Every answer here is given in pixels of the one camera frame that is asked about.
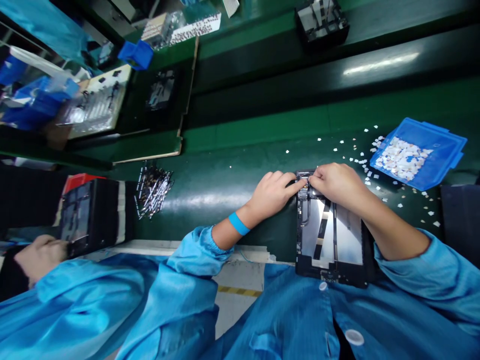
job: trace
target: worker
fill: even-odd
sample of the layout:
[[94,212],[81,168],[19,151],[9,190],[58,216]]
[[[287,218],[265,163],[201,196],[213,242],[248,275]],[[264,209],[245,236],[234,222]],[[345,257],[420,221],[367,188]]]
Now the worker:
[[[267,173],[244,206],[215,226],[194,229],[150,276],[87,260],[61,262],[61,252],[48,248],[62,246],[54,239],[31,247],[35,255],[19,253],[36,286],[0,304],[7,325],[0,359],[102,359],[101,349],[104,355],[121,344],[117,359],[479,358],[480,271],[408,225],[353,169],[336,163],[319,166],[309,182],[363,219],[385,277],[360,289],[269,264],[263,294],[215,341],[212,276],[242,236],[305,186],[304,179],[289,185],[295,178]],[[145,280],[151,274],[153,282]]]
[[160,265],[117,360],[480,359],[480,270],[403,221],[352,168],[337,163],[319,166],[309,182],[363,219],[385,279],[360,289],[267,265],[263,294],[215,341],[211,277],[243,235],[305,186],[287,186],[295,178],[267,173],[245,206],[183,239]]
[[66,241],[42,235],[15,255],[31,289],[0,303],[0,359],[105,359],[142,314],[165,259],[64,261],[66,248]]

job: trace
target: button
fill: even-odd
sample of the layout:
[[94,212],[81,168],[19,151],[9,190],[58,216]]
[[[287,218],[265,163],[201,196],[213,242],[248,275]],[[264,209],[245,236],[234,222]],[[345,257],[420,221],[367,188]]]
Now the button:
[[360,346],[365,343],[363,335],[357,330],[349,329],[345,331],[345,338],[350,344],[355,346]]

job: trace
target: yellow floor stripe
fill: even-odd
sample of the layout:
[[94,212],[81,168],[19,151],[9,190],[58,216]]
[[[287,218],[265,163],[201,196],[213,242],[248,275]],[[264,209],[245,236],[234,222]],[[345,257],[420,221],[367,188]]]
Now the yellow floor stripe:
[[237,295],[243,295],[243,296],[251,296],[254,298],[258,298],[260,295],[262,295],[262,291],[241,289],[238,287],[221,286],[221,285],[218,286],[218,292],[228,293],[228,294],[237,294]]

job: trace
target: cable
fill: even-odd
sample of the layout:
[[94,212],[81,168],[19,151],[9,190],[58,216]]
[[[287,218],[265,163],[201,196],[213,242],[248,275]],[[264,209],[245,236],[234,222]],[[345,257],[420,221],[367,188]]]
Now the cable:
[[238,250],[238,252],[240,253],[240,255],[245,259],[245,261],[246,261],[247,263],[252,263],[252,264],[254,263],[253,261],[250,261],[250,260],[248,260],[248,259],[245,257],[244,253],[242,252],[242,250],[240,250],[240,248],[238,247],[238,245],[235,245],[235,250]]

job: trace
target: sleeve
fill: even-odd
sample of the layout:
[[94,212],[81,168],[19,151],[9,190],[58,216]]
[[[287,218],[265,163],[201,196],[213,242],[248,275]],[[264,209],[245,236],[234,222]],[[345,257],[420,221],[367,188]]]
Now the sleeve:
[[420,298],[463,331],[480,336],[480,270],[428,231],[429,248],[418,257],[388,261],[375,244],[375,258],[400,289]]
[[143,294],[144,279],[133,269],[65,261],[35,289],[0,307],[0,322],[11,331],[1,339],[0,358],[88,359],[137,308]]
[[158,267],[142,316],[119,359],[197,359],[215,341],[217,275],[232,249],[223,251],[211,227],[197,227]]

